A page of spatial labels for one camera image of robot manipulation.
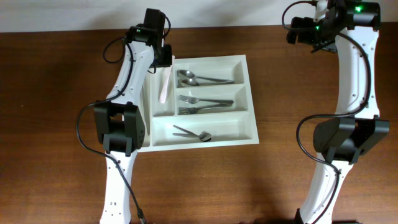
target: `wooden table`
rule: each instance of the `wooden table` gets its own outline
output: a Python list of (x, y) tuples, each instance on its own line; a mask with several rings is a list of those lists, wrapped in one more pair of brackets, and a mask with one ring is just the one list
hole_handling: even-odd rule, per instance
[[(125, 30), (0, 35), (0, 223), (98, 223), (105, 159), (84, 150), (75, 134), (79, 109), (103, 99), (120, 64), (102, 59)], [(338, 57), (289, 45), (281, 26), (173, 29), (177, 58), (246, 54), (260, 144), (139, 154), (133, 189), (155, 223), (261, 223), (291, 219), (309, 190), (315, 163), (299, 149), (297, 123), (333, 113)], [(345, 180), (335, 220), (398, 221), (398, 24), (383, 24), (376, 51), (376, 93), (385, 140)], [(120, 46), (109, 53), (117, 58)], [(303, 127), (312, 148), (318, 121)], [(97, 143), (93, 114), (82, 121)], [(136, 222), (134, 204), (131, 211)]]

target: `green indicator light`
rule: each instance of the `green indicator light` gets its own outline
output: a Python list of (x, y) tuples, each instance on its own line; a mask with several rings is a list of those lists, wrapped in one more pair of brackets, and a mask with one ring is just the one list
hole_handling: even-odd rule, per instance
[(356, 7), (355, 7), (355, 11), (361, 12), (361, 11), (362, 11), (362, 6), (356, 6)]

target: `cutlery tray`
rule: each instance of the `cutlery tray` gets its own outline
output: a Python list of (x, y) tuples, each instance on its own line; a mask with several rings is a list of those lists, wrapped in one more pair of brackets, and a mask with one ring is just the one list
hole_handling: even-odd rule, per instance
[[(177, 76), (177, 70), (181, 69), (201, 77), (234, 80), (235, 84), (182, 87), (178, 84)], [(245, 55), (175, 59), (167, 99), (162, 104), (159, 96), (165, 79), (164, 68), (158, 68), (155, 74), (148, 73), (146, 76), (139, 108), (147, 132), (139, 152), (259, 143)], [(197, 81), (211, 83), (201, 79)], [(214, 104), (205, 101), (188, 104), (178, 100), (179, 95), (233, 100), (234, 104), (231, 107), (200, 110), (197, 114), (179, 115), (179, 107)], [(206, 131), (212, 135), (211, 141), (201, 142), (198, 138), (174, 136), (173, 133), (183, 132), (173, 125), (195, 134)]]

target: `metal spoon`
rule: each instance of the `metal spoon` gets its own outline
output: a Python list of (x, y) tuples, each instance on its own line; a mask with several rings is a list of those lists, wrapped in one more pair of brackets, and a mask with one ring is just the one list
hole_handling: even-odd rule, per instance
[(188, 70), (178, 70), (177, 74), (178, 74), (178, 77), (180, 77), (182, 79), (192, 80), (191, 81), (192, 83), (195, 83), (197, 78), (203, 79), (203, 80), (209, 80), (209, 81), (213, 81), (213, 82), (234, 82), (233, 80), (199, 77), (199, 76), (196, 76), (193, 72), (188, 71)]
[(218, 82), (218, 83), (202, 83), (199, 84), (193, 80), (179, 80), (178, 84), (182, 87), (193, 87), (193, 86), (213, 86), (213, 85), (227, 85), (234, 84), (234, 81)]
[(196, 135), (195, 133), (190, 132), (186, 129), (180, 128), (177, 125), (173, 125), (173, 127), (177, 128), (185, 133), (188, 133), (188, 134), (173, 133), (174, 136), (180, 136), (180, 137), (185, 137), (185, 138), (198, 138), (203, 142), (208, 142), (211, 140), (211, 134), (207, 133), (206, 131), (202, 131), (199, 135)]

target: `fork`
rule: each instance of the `fork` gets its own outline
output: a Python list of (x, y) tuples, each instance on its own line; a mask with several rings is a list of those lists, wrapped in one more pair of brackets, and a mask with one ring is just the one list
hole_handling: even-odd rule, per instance
[(183, 95), (180, 95), (178, 97), (178, 99), (181, 101), (184, 101), (186, 103), (190, 103), (190, 104), (195, 104), (195, 103), (198, 103), (199, 101), (220, 103), (220, 104), (226, 104), (226, 105), (232, 105), (234, 103), (233, 100), (205, 100), (205, 99), (199, 99), (199, 98), (192, 97), (192, 96), (183, 96)]
[(198, 113), (199, 110), (213, 109), (213, 108), (224, 108), (224, 107), (230, 107), (230, 106), (232, 106), (232, 105), (226, 105), (226, 104), (219, 103), (216, 105), (200, 106), (197, 108), (180, 107), (180, 108), (178, 108), (178, 115), (196, 114), (196, 113)]

